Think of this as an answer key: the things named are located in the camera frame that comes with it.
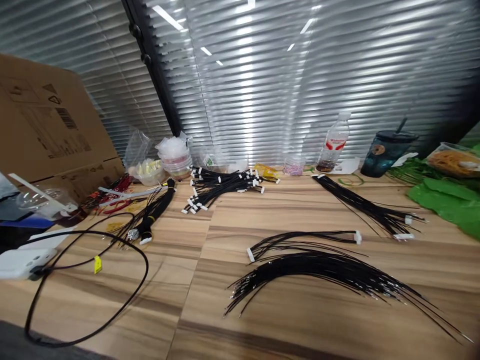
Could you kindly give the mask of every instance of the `window blind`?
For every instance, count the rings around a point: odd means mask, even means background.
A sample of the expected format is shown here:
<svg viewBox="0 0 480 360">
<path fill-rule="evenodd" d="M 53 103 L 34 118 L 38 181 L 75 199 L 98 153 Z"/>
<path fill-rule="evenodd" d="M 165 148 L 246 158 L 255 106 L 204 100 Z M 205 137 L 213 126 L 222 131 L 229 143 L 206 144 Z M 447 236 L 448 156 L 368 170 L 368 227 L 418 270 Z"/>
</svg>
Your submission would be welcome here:
<svg viewBox="0 0 480 360">
<path fill-rule="evenodd" d="M 417 149 L 458 121 L 480 65 L 475 0 L 139 1 L 184 131 L 251 163 L 315 161 L 341 111 L 343 157 L 404 116 Z"/>
<path fill-rule="evenodd" d="M 0 52 L 81 76 L 121 157 L 129 125 L 172 135 L 121 0 L 4 1 L 0 26 Z"/>
</svg>

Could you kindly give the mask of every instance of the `yellow tag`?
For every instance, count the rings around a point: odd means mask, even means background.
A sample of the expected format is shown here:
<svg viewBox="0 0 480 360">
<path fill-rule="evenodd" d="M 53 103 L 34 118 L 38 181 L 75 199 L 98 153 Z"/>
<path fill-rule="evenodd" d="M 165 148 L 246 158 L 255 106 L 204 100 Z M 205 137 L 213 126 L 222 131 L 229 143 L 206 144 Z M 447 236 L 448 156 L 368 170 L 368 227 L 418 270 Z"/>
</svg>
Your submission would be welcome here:
<svg viewBox="0 0 480 360">
<path fill-rule="evenodd" d="M 98 274 L 102 271 L 102 259 L 100 256 L 95 256 L 95 270 L 93 271 L 95 274 Z"/>
</svg>

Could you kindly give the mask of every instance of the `barcode label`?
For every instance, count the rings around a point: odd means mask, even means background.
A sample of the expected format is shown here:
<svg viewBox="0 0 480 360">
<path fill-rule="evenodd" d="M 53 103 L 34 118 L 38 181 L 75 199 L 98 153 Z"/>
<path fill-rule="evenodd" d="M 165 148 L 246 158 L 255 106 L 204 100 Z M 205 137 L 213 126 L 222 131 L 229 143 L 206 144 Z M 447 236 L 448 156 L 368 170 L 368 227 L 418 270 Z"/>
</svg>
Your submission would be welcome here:
<svg viewBox="0 0 480 360">
<path fill-rule="evenodd" d="M 63 123 L 65 124 L 66 128 L 69 130 L 77 129 L 77 124 L 75 121 L 72 119 L 70 116 L 69 112 L 67 111 L 66 108 L 63 107 L 56 107 L 56 112 L 58 115 L 60 115 L 61 119 L 63 120 Z"/>
</svg>

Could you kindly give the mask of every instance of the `green plastic bag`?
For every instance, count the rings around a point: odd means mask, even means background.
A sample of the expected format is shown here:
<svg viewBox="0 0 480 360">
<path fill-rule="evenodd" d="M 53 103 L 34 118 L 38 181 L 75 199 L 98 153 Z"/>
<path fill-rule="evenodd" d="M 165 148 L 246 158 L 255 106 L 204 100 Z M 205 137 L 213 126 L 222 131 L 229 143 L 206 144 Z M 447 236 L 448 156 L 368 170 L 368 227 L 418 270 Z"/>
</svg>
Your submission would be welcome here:
<svg viewBox="0 0 480 360">
<path fill-rule="evenodd" d="M 449 181 L 425 178 L 407 196 L 480 240 L 480 195 L 475 191 Z"/>
</svg>

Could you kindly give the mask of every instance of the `cardboard box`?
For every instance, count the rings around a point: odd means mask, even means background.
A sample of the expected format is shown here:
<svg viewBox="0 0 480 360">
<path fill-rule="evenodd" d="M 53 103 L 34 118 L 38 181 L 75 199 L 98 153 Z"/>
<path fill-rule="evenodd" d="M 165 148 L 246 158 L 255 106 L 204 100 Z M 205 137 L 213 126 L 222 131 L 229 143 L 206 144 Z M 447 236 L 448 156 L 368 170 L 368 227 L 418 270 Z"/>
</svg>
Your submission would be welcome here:
<svg viewBox="0 0 480 360">
<path fill-rule="evenodd" d="M 107 187 L 125 173 L 119 157 L 97 162 L 78 169 L 69 170 L 33 184 L 51 188 L 63 188 L 73 200 L 82 202 L 88 195 L 98 190 L 99 186 Z"/>
<path fill-rule="evenodd" d="M 0 54 L 0 109 L 4 175 L 35 182 L 118 156 L 71 71 Z"/>
</svg>

